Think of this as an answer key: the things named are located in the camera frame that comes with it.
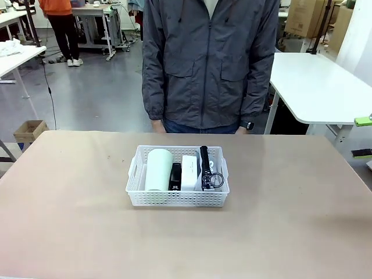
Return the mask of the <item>black strap with ring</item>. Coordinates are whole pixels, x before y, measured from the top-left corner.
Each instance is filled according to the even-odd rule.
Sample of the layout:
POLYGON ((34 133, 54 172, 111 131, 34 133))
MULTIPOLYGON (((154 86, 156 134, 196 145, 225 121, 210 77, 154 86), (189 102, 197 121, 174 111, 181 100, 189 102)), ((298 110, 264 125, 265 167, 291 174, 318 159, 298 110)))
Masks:
POLYGON ((224 176, 213 170, 212 160, 209 157, 209 150, 207 146, 201 146, 196 156, 198 160, 197 167, 197 181, 195 184, 195 191, 216 191, 220 189, 224 182, 224 176))

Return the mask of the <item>white rectangular device box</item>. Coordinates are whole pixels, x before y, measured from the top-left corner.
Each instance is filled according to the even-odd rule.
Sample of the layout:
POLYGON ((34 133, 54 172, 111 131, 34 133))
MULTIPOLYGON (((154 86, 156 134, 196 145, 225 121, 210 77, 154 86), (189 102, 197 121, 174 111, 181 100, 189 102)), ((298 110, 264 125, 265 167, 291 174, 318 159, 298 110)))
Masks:
POLYGON ((198 157, 184 155, 181 162, 181 191, 201 191, 200 172, 198 157))

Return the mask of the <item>black stapler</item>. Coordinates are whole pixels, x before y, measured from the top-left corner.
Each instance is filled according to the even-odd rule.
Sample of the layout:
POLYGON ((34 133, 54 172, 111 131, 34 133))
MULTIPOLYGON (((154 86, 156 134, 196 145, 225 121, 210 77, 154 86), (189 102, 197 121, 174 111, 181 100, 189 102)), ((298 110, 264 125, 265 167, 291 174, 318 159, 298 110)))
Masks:
POLYGON ((168 188, 169 191, 181 190, 181 176, 182 176, 181 163, 173 163, 169 178, 168 188))

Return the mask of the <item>pale green paper roll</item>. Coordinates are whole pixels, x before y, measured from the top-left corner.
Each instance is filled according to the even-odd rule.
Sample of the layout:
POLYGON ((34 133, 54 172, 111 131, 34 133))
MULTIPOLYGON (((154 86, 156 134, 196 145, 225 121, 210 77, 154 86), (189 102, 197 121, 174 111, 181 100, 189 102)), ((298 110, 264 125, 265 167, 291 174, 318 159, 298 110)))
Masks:
POLYGON ((145 177, 146 191, 167 191, 173 155, 166 149, 154 149, 148 153, 145 177))

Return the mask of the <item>person's left forearm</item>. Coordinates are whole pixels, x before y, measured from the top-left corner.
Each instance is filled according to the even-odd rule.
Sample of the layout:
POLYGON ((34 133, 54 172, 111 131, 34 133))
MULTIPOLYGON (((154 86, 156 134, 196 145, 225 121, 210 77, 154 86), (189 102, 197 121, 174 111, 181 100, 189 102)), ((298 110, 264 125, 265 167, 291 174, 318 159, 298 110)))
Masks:
POLYGON ((252 68, 247 78, 246 95, 243 98, 240 118, 244 122, 255 122, 261 114, 269 90, 272 66, 252 68))

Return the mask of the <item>white perforated plastic basket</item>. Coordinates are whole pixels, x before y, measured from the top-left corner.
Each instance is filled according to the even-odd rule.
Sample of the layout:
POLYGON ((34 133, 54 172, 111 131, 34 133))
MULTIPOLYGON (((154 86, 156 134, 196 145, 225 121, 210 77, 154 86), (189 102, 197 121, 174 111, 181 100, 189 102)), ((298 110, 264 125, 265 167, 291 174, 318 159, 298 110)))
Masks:
POLYGON ((134 206, 222 207, 230 192, 227 163, 220 146, 207 146, 214 171, 224 176, 225 182, 216 191, 146 191, 145 177, 148 153, 166 149, 173 155, 173 163, 181 163, 184 155, 197 156, 200 146, 140 145, 131 161, 126 191, 134 206))

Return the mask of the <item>person's right hand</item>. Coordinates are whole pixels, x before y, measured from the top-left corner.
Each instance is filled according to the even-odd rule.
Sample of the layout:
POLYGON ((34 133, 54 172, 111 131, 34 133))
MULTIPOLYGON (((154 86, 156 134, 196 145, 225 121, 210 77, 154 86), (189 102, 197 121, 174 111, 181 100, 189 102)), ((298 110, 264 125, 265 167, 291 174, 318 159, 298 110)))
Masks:
POLYGON ((166 129, 161 120, 152 120, 151 121, 152 129, 154 133, 165 134, 166 129))

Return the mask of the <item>white desk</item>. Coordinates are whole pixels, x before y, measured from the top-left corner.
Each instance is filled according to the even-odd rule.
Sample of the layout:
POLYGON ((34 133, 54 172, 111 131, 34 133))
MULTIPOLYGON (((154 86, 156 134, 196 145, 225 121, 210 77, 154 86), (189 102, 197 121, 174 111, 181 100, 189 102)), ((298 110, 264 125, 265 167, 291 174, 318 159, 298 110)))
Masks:
POLYGON ((270 134, 278 101, 282 100, 307 134, 319 125, 334 135, 340 147, 354 120, 372 113, 372 87, 321 54, 277 52, 270 84, 275 90, 265 134, 270 134))

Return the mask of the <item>tall brown cardboard box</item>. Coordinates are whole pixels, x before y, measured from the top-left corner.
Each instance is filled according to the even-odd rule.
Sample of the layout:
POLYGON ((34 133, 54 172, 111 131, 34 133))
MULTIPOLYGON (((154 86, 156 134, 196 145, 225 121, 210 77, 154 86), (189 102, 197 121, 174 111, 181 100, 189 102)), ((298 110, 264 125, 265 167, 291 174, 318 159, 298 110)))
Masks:
POLYGON ((342 43, 345 38, 345 34, 349 27, 349 23, 353 14, 353 9, 349 9, 346 6, 341 6, 338 12, 338 16, 335 22, 335 26, 330 37, 328 48, 338 54, 341 49, 342 43))

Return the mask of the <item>white workbench grey legs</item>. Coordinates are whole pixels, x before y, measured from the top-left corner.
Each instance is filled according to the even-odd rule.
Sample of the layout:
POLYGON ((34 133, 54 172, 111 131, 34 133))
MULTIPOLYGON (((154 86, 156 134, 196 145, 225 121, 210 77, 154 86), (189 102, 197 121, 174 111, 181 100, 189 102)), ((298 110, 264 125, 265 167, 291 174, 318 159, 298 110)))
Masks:
POLYGON ((109 4, 85 6, 72 9, 78 31, 78 47, 98 49, 110 61, 120 48, 124 48, 117 9, 109 4))

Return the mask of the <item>person in orange top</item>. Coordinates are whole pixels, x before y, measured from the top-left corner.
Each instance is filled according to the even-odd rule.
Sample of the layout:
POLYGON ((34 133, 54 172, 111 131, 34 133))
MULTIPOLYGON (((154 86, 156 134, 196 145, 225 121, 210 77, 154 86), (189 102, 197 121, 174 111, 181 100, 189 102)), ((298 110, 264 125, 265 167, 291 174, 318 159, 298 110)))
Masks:
POLYGON ((78 48, 78 36, 70 0, 38 0, 44 16, 49 20, 56 41, 68 67, 83 64, 78 48))

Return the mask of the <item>small open cardboard box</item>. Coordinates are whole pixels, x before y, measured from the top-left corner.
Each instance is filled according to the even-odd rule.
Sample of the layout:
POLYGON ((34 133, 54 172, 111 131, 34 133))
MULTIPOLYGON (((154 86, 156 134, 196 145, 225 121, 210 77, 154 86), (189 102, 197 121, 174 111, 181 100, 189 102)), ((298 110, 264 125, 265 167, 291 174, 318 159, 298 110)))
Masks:
POLYGON ((49 127, 43 120, 25 121, 14 133, 13 136, 17 143, 32 143, 49 127))

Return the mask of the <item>white table with cloth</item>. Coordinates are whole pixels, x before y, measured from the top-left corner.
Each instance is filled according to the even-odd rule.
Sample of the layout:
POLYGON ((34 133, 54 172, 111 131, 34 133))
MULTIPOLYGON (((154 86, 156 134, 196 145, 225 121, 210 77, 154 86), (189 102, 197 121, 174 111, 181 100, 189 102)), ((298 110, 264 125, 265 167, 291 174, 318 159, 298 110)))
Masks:
POLYGON ((16 84, 20 85, 22 97, 28 99, 30 96, 24 86, 18 67, 45 52, 46 49, 45 46, 25 46, 23 53, 0 58, 0 81, 3 76, 12 73, 16 84))

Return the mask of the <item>white table black leg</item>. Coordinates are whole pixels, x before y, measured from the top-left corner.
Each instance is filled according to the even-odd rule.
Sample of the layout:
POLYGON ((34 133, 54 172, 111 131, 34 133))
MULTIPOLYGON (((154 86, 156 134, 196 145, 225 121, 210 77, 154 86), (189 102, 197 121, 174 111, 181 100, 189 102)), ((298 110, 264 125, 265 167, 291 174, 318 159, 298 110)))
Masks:
POLYGON ((33 15, 36 9, 33 0, 0 0, 0 30, 5 28, 10 40, 14 35, 10 30, 12 24, 17 24, 18 31, 27 44, 40 46, 33 15))

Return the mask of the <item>black metal frame leg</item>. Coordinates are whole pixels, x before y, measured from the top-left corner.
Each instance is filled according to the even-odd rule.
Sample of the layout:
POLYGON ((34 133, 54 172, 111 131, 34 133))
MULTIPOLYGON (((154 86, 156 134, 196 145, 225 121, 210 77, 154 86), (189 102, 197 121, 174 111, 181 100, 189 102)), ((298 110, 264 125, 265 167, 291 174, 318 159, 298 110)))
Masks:
POLYGON ((0 139, 0 148, 2 148, 5 153, 9 156, 9 159, 12 163, 16 162, 16 158, 14 157, 13 153, 8 149, 8 147, 2 142, 0 139))

